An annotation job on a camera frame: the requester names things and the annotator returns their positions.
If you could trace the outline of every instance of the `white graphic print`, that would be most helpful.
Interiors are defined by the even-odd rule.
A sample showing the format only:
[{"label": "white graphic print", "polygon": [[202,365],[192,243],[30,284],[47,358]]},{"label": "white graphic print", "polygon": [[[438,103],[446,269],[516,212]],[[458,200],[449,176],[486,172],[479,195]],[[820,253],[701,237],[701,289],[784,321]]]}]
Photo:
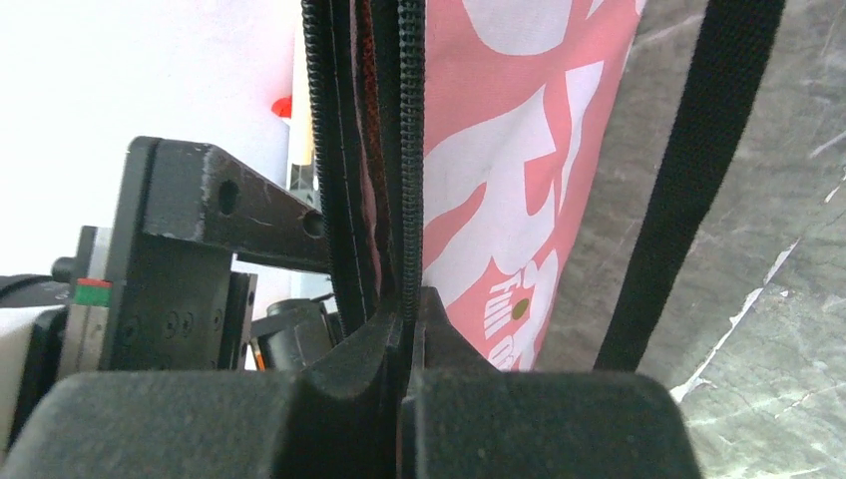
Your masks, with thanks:
[{"label": "white graphic print", "polygon": [[464,0],[482,42],[497,53],[519,56],[561,45],[572,6],[573,0]]},{"label": "white graphic print", "polygon": [[424,226],[464,205],[488,181],[491,172],[502,167],[498,163],[510,162],[522,168],[525,162],[555,151],[544,113],[545,88],[516,109],[447,138],[426,155]]},{"label": "white graphic print", "polygon": [[597,92],[600,85],[600,78],[603,74],[603,62],[592,63],[567,72],[567,101],[570,103],[570,148],[567,150],[567,159],[564,160],[564,168],[561,170],[561,197],[558,200],[558,211],[564,206],[564,199],[567,197],[567,187],[570,184],[570,172],[573,170],[573,163],[579,154],[582,146],[582,122],[585,119],[585,111],[591,103],[591,99]]},{"label": "white graphic print", "polygon": [[425,224],[462,205],[487,182],[479,209],[423,272],[426,284],[438,285],[445,306],[482,277],[491,259],[503,274],[518,272],[553,232],[554,186],[536,214],[529,215],[526,207],[525,162],[555,150],[544,91],[511,112],[457,133],[424,160]]},{"label": "white graphic print", "polygon": [[555,297],[558,281],[558,254],[553,249],[541,267],[530,261],[523,271],[523,287],[534,287],[529,303],[529,318],[514,333],[514,350],[520,354],[520,369],[528,370],[535,363],[535,341],[541,334]]},{"label": "white graphic print", "polygon": [[[520,364],[518,367],[520,369],[528,370],[532,368],[535,362],[535,341],[538,340],[541,329],[544,328],[544,322],[547,319],[547,314],[550,311],[553,297],[555,296],[555,286],[558,281],[558,266],[558,254],[553,249],[547,255],[540,268],[537,267],[533,260],[529,261],[521,272],[491,288],[492,293],[501,293],[498,297],[508,298],[511,297],[514,288],[521,285],[521,283],[523,288],[534,288],[532,298],[529,302],[529,318],[526,319],[526,322],[520,326],[517,332],[503,337],[491,349],[491,353],[488,355],[488,361],[494,366],[500,369],[511,369],[515,361],[519,358]],[[497,317],[502,317],[503,321],[508,322],[511,320],[511,311],[512,307],[510,304],[506,304],[502,309],[494,312],[494,314]],[[488,327],[496,328],[497,331],[502,327],[496,327],[497,325],[498,323],[485,321],[485,338],[490,338],[491,336],[488,332]]]},{"label": "white graphic print", "polygon": [[599,10],[599,8],[600,8],[600,6],[602,6],[603,2],[605,2],[605,0],[594,0],[591,3],[591,9],[588,10],[588,18],[591,18],[591,15],[593,15],[597,10]]}]

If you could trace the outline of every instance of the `black zipper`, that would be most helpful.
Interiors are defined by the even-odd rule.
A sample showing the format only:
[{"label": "black zipper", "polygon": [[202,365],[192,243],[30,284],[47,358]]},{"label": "black zipper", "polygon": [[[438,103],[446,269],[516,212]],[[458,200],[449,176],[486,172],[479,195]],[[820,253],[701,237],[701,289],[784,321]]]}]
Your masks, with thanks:
[{"label": "black zipper", "polygon": [[[344,337],[369,318],[378,297],[361,208],[360,175],[365,172],[360,171],[360,132],[355,130],[352,98],[358,92],[352,85],[351,55],[355,54],[355,46],[350,45],[349,1],[302,2],[314,153],[332,287]],[[395,44],[398,39],[399,43],[398,55],[391,54],[391,58],[377,63],[380,79],[389,78],[386,84],[398,84],[394,92],[385,89],[385,105],[381,104],[380,90],[379,107],[398,112],[392,116],[398,117],[399,128],[394,125],[398,134],[392,135],[388,125],[380,136],[386,146],[384,152],[398,153],[384,159],[393,238],[390,260],[395,277],[399,278],[402,317],[412,320],[417,316],[422,276],[425,0],[398,0],[395,5],[393,18],[397,20],[388,21],[394,25],[377,23],[375,27],[387,33],[377,41]],[[376,22],[387,20],[380,15],[373,18]],[[397,51],[396,46],[386,50]]]},{"label": "black zipper", "polygon": [[423,277],[423,93],[425,0],[399,0],[400,163],[402,168],[402,317],[417,318]]}]

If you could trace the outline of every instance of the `zipper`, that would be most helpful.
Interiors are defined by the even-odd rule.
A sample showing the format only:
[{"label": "zipper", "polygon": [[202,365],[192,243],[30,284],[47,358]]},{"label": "zipper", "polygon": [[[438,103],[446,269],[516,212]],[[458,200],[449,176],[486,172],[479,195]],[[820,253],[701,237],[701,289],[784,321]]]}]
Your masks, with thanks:
[{"label": "zipper", "polygon": [[399,0],[400,163],[402,171],[401,313],[417,319],[423,278],[423,104],[425,0]]},{"label": "zipper", "polygon": [[[351,13],[349,2],[354,2]],[[393,13],[386,15],[385,9],[392,7],[389,5],[356,0],[302,2],[314,155],[329,243],[329,269],[343,337],[369,319],[380,292],[390,294],[398,289],[400,313],[405,320],[416,318],[420,302],[425,0],[398,0],[395,9],[391,9]],[[361,90],[355,88],[358,72],[354,68],[366,63],[356,57],[362,50],[351,44],[350,19],[358,21],[356,17],[363,16],[360,18],[367,20],[371,14],[374,24],[369,34],[373,38],[364,40],[375,42],[377,49],[379,44],[382,46],[376,73],[383,84],[358,98],[354,96],[360,96]],[[383,123],[378,129],[374,126],[379,120],[362,129],[356,110],[360,105],[370,108],[371,117],[373,108],[389,115],[375,117]],[[391,118],[398,118],[398,127]],[[362,162],[362,158],[372,158],[367,152],[378,149],[372,142],[367,143],[373,135],[381,142],[379,152],[383,154],[383,167],[377,163],[375,170],[372,162]],[[374,171],[383,173],[385,179],[377,182],[381,184],[375,196],[383,199],[381,204],[388,199],[376,225],[381,232],[378,261],[374,261],[368,247],[370,225],[365,219],[361,183],[364,175]],[[386,250],[386,228],[390,230],[390,247],[388,254],[382,254]],[[381,291],[375,288],[377,268],[382,277]],[[390,280],[390,287],[386,287],[386,279],[396,280]]]}]

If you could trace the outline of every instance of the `black fabric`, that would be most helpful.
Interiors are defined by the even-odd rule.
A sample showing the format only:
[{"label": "black fabric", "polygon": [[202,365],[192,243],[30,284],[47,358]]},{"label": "black fabric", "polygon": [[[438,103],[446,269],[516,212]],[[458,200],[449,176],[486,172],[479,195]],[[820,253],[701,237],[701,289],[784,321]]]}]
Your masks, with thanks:
[{"label": "black fabric", "polygon": [[303,0],[302,12],[320,207],[329,241],[332,289],[346,337],[372,315],[376,303],[362,209],[350,8],[346,0]]},{"label": "black fabric", "polygon": [[634,371],[743,134],[784,0],[710,0],[595,369]]}]

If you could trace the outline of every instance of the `machine part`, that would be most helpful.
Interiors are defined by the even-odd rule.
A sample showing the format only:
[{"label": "machine part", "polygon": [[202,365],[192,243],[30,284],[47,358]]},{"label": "machine part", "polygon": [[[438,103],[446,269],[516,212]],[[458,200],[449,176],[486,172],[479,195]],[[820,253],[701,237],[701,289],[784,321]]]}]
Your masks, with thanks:
[{"label": "machine part", "polygon": [[229,275],[226,311],[215,311],[211,319],[212,327],[222,328],[217,369],[243,369],[257,281],[255,274],[233,272]]},{"label": "machine part", "polygon": [[151,163],[146,235],[227,249],[242,261],[328,272],[326,240],[314,228],[320,213],[227,152],[161,140]]},{"label": "machine part", "polygon": [[0,464],[6,455],[36,319],[55,306],[0,308]]},{"label": "machine part", "polygon": [[[428,316],[443,312],[437,292],[422,293],[414,330],[446,327]],[[420,366],[397,340],[410,326],[399,310],[386,298],[298,373],[77,374],[42,400],[2,477],[700,477],[655,382],[464,369],[466,342],[453,345],[468,348],[455,361],[441,359],[455,368],[433,369],[428,351],[450,351],[433,344],[452,336],[439,333],[424,338]],[[400,416],[412,363],[416,393]],[[540,447],[526,454],[526,444]]]},{"label": "machine part", "polygon": [[299,371],[325,356],[335,342],[326,323],[326,309],[310,299],[272,304],[270,316],[252,324],[256,365],[260,369]]},{"label": "machine part", "polygon": [[104,331],[108,318],[107,307],[86,304],[70,305],[57,379],[63,379],[80,371],[98,369],[103,354]]},{"label": "machine part", "polygon": [[56,382],[67,320],[68,310],[62,307],[42,312],[33,323],[9,444],[15,442],[38,401]]},{"label": "machine part", "polygon": [[53,261],[53,266],[50,268],[50,275],[54,281],[70,284],[73,281],[76,267],[77,260],[74,257],[62,256]]},{"label": "machine part", "polygon": [[701,477],[678,408],[643,376],[434,370],[419,380],[416,478]]},{"label": "machine part", "polygon": [[0,276],[0,308],[62,305],[69,295],[69,286],[50,276]]},{"label": "machine part", "polygon": [[[329,332],[329,340],[332,342],[333,347],[343,340],[340,316],[338,315],[337,311],[328,312],[332,304],[327,304],[327,302],[332,301],[334,298],[335,293],[330,292],[310,299],[311,302],[321,303],[320,313],[323,315],[323,320],[326,323],[326,329]],[[267,307],[267,315],[275,316],[278,314],[283,314],[286,310],[291,309],[291,305],[292,303],[290,299],[275,302]]]},{"label": "machine part", "polygon": [[314,164],[291,165],[288,174],[290,175],[288,191],[310,207],[320,211],[320,196],[314,186],[316,180]]},{"label": "machine part", "polygon": [[[245,350],[246,303],[254,297],[253,289],[229,297],[232,253],[323,272],[320,224],[317,211],[217,147],[135,139],[115,223],[83,228],[71,275],[71,288],[82,278],[110,283],[108,310],[72,308],[60,376],[89,368],[80,369],[97,351],[90,369],[230,368]],[[108,317],[92,322],[91,313]],[[225,338],[221,321],[229,324]]]}]

